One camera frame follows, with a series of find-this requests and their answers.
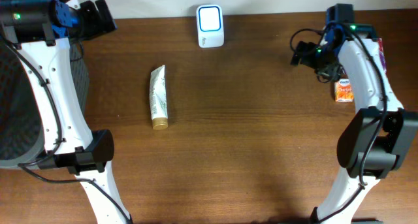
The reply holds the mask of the red purple tissue pack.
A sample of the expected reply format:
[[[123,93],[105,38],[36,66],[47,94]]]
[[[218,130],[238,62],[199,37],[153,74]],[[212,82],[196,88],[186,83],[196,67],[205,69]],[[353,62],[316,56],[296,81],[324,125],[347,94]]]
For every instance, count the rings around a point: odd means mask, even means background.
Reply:
[[[383,50],[383,40],[382,40],[382,38],[378,39],[378,45],[379,45],[379,58],[380,58],[380,61],[381,61],[381,65],[383,67],[383,71],[384,71],[384,73],[386,73],[387,72],[387,64],[386,64],[384,50]]]

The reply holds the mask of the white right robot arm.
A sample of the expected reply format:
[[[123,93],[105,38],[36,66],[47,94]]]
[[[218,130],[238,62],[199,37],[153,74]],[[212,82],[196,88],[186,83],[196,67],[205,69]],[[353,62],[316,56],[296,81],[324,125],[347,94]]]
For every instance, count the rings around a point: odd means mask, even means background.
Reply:
[[[404,109],[385,72],[379,37],[370,24],[355,22],[353,5],[327,9],[317,43],[292,46],[291,64],[314,70],[322,83],[346,74],[356,114],[338,139],[339,171],[310,223],[352,223],[368,192],[402,166],[417,134],[417,113]]]

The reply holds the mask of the small orange box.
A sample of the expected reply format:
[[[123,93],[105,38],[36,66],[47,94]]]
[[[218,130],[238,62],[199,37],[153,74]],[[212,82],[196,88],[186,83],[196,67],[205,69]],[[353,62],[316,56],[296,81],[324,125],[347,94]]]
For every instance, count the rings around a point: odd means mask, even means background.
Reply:
[[[334,98],[338,103],[353,102],[354,96],[348,78],[341,78],[334,83]]]

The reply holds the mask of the white cream tube gold cap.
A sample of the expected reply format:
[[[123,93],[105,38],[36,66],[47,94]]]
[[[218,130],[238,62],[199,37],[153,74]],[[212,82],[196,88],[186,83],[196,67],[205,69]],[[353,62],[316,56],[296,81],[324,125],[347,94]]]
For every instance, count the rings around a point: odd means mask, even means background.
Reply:
[[[166,129],[169,126],[164,65],[151,72],[150,111],[154,130]]]

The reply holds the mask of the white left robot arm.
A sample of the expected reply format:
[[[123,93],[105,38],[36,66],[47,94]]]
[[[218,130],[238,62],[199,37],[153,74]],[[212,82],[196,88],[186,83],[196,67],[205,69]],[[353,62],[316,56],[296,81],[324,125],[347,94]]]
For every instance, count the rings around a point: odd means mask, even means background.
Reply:
[[[1,0],[1,168],[65,168],[98,223],[131,223],[112,173],[114,140],[84,118],[84,41],[115,31],[105,0]]]

